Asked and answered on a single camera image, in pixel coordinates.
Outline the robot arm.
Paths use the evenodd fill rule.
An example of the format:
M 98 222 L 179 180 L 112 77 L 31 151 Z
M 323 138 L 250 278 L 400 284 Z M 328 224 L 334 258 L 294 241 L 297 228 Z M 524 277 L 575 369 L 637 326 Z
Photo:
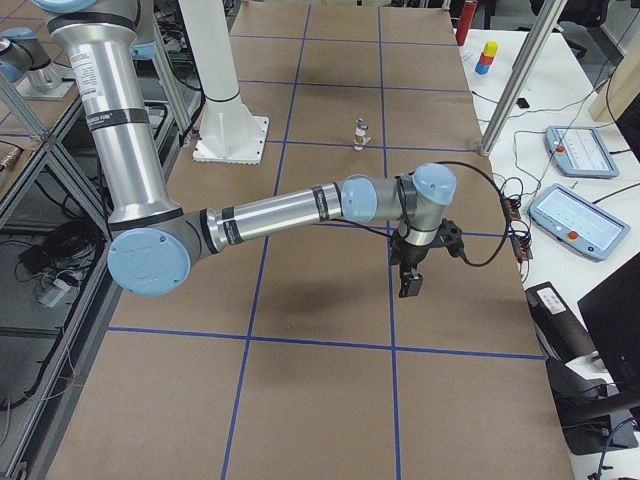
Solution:
M 419 293 L 419 263 L 456 241 L 444 214 L 457 187 L 444 165 L 391 179 L 362 175 L 220 211 L 187 213 L 167 190 L 134 62 L 155 52 L 149 1 L 43 1 L 51 38 L 67 54 L 113 202 L 108 253 L 114 280 L 157 297 L 201 259 L 229 246 L 314 223 L 394 220 L 391 262 L 401 297 Z

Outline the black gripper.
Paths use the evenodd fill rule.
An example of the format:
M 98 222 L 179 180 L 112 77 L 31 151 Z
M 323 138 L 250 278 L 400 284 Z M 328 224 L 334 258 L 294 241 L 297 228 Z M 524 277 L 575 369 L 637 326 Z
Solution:
M 396 264 L 399 266 L 399 297 L 409 298 L 419 295 L 423 276 L 417 272 L 418 265 L 426 258 L 430 246 L 413 245 L 403 239 L 396 242 Z

